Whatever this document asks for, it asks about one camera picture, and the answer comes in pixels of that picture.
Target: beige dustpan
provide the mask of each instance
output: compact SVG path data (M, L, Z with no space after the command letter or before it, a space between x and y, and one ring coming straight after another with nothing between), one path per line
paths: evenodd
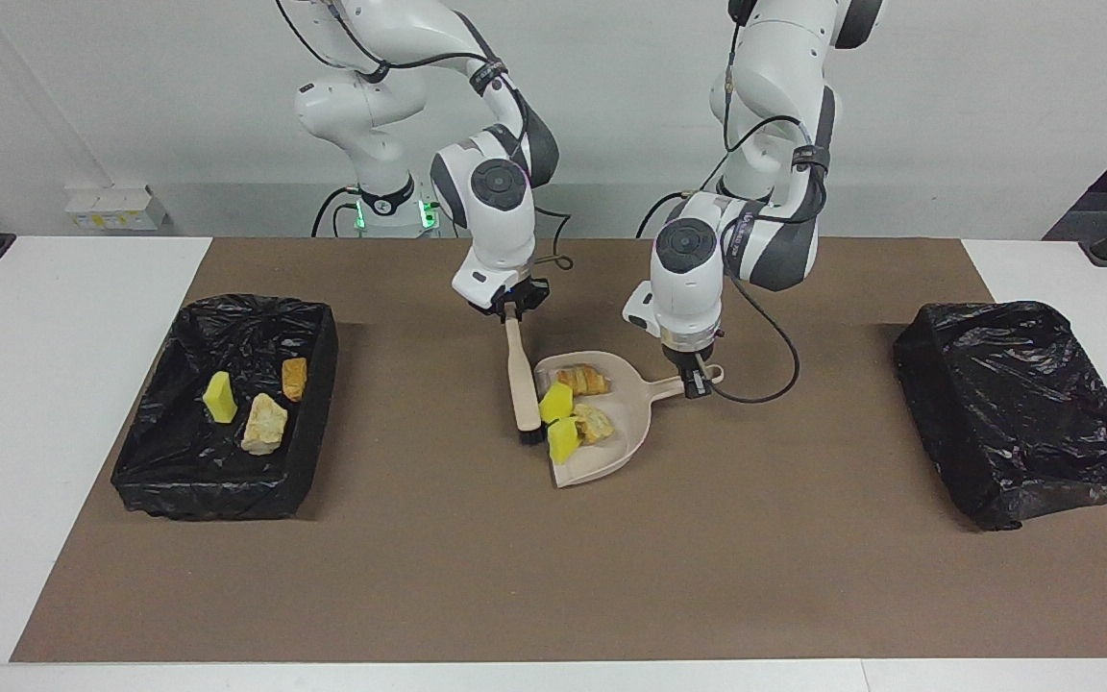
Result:
M643 380L627 360L602 351L579 351L552 355L536 363L536 386L541 397L557 378L559 369L592 366L609 378L611 391L597 397L576 397L576 403L591 404L609 416L615 433L604 442L579 447L566 464L554 464L554 482L558 487L579 485L606 477L620 469L638 452L652 425L652 404L662 399L680 397L684 393L680 376L660 382ZM725 379L724 369L710 366L713 382Z

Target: white table surface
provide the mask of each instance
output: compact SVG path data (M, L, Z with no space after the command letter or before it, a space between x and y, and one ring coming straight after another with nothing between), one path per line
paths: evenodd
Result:
M208 245L21 237L0 259L0 411L12 410L0 427L0 689L1107 689L1107 660L8 665ZM997 301L1036 299L1064 312L1107 384L1107 270L1070 244L965 245Z

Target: black container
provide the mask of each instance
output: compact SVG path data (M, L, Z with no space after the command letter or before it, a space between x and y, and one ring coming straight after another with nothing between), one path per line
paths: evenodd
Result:
M174 520L272 520L298 512L315 475L335 380L331 308L259 295L190 302L173 320L112 483L127 509ZM280 390L286 359L309 361L302 401ZM228 371L237 415L211 420L201 402L213 373ZM238 446L256 394L289 411L280 450Z
M896 366L925 451L980 528L1107 504L1107 389L1057 310L923 307Z

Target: food piece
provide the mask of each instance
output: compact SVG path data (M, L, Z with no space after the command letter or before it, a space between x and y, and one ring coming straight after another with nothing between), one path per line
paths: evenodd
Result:
M575 422L584 444L596 444L614 433L614 424L609 421L606 412L589 404L575 404Z
M259 394L251 402L250 419L246 420L242 451L256 456L270 455L280 447L287 422L289 412L267 394Z
M296 404L302 400L307 391L307 360L289 359L280 364L280 389L289 402Z
M570 386L576 397L596 397L597 394L609 394L609 381L597 368L575 366L557 372L557 380Z
M211 375L207 389L203 391L203 404L211 413L211 420L219 424L234 422L237 415L237 402L234 402L234 390L229 385L229 373L220 371Z
M572 394L570 386L562 382L554 382L550 390L546 391L545 397L541 399L541 422L550 424L550 422L565 419L571 415L571 409L575 409L575 394Z
M555 421L549 428L549 442L550 459L558 465L566 464L572 453L579 450L579 430L575 425L575 419Z

